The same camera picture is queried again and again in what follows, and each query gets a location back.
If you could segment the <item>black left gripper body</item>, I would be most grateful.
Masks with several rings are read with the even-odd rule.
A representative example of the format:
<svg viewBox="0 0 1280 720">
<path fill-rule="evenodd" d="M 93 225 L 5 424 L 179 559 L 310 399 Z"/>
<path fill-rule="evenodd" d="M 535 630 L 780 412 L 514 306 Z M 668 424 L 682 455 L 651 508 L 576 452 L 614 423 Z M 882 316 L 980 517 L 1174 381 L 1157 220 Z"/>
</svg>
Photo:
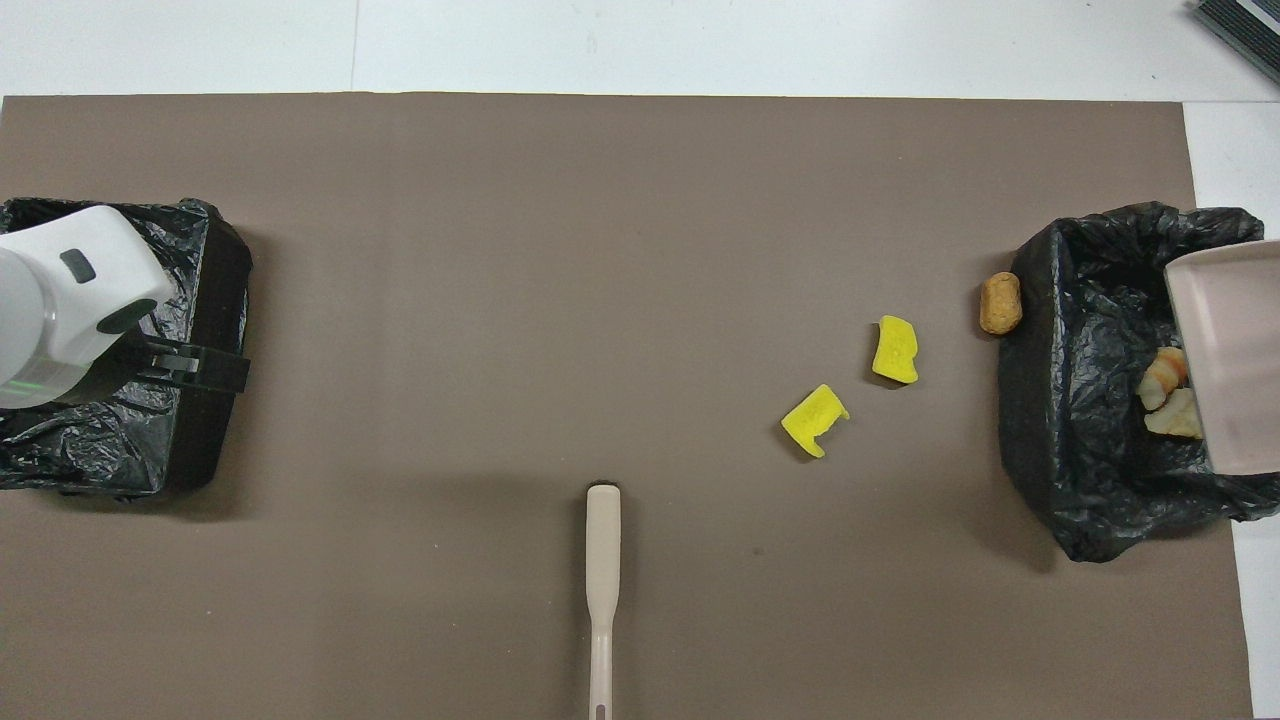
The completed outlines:
<svg viewBox="0 0 1280 720">
<path fill-rule="evenodd" d="M 128 380 L 182 386 L 201 370 L 201 359 L 191 348 L 164 338 L 120 338 L 118 348 Z"/>
</svg>

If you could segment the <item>beige hand brush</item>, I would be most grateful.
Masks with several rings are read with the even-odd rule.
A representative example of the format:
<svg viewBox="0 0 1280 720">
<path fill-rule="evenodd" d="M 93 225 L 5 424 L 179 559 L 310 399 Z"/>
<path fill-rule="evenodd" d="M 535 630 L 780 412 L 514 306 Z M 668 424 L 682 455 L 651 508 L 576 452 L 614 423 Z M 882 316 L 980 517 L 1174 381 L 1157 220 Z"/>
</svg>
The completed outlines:
<svg viewBox="0 0 1280 720">
<path fill-rule="evenodd" d="M 613 720 L 613 634 L 621 582 L 621 491 L 594 484 L 586 493 L 584 579 L 591 643 L 589 720 Z"/>
</svg>

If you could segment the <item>orange croissant piece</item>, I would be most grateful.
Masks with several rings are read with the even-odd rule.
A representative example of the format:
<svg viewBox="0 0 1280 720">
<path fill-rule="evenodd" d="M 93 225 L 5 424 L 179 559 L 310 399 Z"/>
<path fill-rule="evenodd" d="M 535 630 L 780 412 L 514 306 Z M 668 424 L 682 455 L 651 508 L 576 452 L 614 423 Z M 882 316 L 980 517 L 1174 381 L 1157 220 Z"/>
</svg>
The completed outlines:
<svg viewBox="0 0 1280 720">
<path fill-rule="evenodd" d="M 1147 413 L 1160 410 L 1188 378 L 1187 355 L 1183 348 L 1157 348 L 1153 361 L 1144 370 L 1135 395 Z"/>
</svg>

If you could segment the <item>pale bread chunk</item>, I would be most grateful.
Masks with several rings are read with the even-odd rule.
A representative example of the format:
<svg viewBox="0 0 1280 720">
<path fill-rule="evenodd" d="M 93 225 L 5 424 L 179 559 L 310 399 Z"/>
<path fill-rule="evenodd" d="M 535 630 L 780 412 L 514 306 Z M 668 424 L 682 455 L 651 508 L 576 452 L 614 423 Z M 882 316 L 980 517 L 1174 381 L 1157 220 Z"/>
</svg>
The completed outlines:
<svg viewBox="0 0 1280 720">
<path fill-rule="evenodd" d="M 1192 388 L 1178 388 L 1170 393 L 1166 402 L 1144 416 L 1146 429 L 1157 436 L 1170 436 L 1184 439 L 1203 439 L 1196 392 Z"/>
</svg>

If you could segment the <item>beige plastic dustpan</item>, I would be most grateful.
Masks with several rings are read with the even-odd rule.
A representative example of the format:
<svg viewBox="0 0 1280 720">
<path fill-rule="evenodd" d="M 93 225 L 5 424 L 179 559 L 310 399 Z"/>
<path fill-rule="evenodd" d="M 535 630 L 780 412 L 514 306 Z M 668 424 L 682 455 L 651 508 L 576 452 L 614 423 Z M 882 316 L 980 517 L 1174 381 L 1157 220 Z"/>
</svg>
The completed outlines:
<svg viewBox="0 0 1280 720">
<path fill-rule="evenodd" d="M 1280 240 L 1190 252 L 1165 278 L 1210 465 L 1280 473 Z"/>
</svg>

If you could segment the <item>black bag-lined bin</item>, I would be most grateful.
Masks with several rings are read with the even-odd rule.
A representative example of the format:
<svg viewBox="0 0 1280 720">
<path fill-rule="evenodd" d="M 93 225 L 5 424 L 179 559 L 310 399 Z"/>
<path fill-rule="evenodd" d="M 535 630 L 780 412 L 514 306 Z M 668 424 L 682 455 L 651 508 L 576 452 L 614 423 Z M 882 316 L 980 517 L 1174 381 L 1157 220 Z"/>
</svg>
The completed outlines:
<svg viewBox="0 0 1280 720">
<path fill-rule="evenodd" d="M 145 331 L 246 356 L 252 258 L 210 204 L 9 199 L 0 204 L 0 234 L 93 205 L 122 210 L 196 286 L 193 311 L 163 309 Z M 97 402 L 0 410 L 0 489 L 129 501 L 188 495 L 215 475 L 237 396 L 132 383 Z"/>
<path fill-rule="evenodd" d="M 998 343 L 1001 461 L 1070 560 L 1280 512 L 1280 471 L 1215 471 L 1203 441 L 1148 430 L 1137 397 L 1157 350 L 1183 343 L 1167 264 L 1263 234 L 1240 208 L 1139 202 L 1060 218 L 1015 252 L 1023 316 Z"/>
</svg>

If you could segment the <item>brown table mat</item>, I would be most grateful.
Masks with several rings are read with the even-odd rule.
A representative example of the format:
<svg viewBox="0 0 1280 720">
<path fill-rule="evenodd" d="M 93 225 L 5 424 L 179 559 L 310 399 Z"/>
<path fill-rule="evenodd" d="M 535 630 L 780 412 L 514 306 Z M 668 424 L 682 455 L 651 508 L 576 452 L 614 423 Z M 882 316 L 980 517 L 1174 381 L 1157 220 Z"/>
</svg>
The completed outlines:
<svg viewBox="0 0 1280 720">
<path fill-rule="evenodd" d="M 252 370 L 197 495 L 0 492 L 0 720 L 586 720 L 598 479 L 620 719 L 1252 714 L 1230 525 L 1066 559 L 975 323 L 1052 220 L 1194 205 L 1176 104 L 10 97 L 15 196 L 218 206 Z"/>
</svg>

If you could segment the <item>yellow sponge piece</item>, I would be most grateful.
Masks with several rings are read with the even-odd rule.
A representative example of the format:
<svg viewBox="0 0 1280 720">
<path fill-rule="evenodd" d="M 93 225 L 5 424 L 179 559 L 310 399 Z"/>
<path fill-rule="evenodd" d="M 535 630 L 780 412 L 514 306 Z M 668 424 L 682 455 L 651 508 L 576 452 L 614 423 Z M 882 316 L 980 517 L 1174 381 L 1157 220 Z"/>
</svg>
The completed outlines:
<svg viewBox="0 0 1280 720">
<path fill-rule="evenodd" d="M 809 457 L 826 457 L 820 438 L 838 423 L 850 421 L 851 413 L 829 384 L 818 384 L 781 419 L 782 432 Z"/>
<path fill-rule="evenodd" d="M 919 343 L 914 325 L 893 315 L 883 315 L 878 325 L 876 351 L 870 361 L 874 374 L 904 386 L 919 380 Z"/>
</svg>

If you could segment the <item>brown bread nugget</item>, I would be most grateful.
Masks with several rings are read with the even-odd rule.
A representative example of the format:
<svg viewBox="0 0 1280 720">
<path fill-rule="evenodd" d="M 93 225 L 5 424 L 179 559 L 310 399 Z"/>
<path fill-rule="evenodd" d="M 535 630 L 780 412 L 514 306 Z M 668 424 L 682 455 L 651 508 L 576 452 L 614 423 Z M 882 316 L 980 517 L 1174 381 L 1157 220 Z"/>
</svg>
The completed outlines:
<svg viewBox="0 0 1280 720">
<path fill-rule="evenodd" d="M 1021 283 L 1011 272 L 988 277 L 979 291 L 979 328 L 992 336 L 1005 336 L 1021 322 Z"/>
</svg>

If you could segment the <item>black ribbed object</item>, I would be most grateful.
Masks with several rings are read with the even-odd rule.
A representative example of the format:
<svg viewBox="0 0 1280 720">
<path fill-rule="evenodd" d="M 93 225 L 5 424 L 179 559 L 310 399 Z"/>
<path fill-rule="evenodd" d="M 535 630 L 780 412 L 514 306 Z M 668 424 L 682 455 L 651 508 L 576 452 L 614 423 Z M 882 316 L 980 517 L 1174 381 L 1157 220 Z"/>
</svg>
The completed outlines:
<svg viewBox="0 0 1280 720">
<path fill-rule="evenodd" d="M 1190 15 L 1280 86 L 1280 0 L 1189 0 Z"/>
</svg>

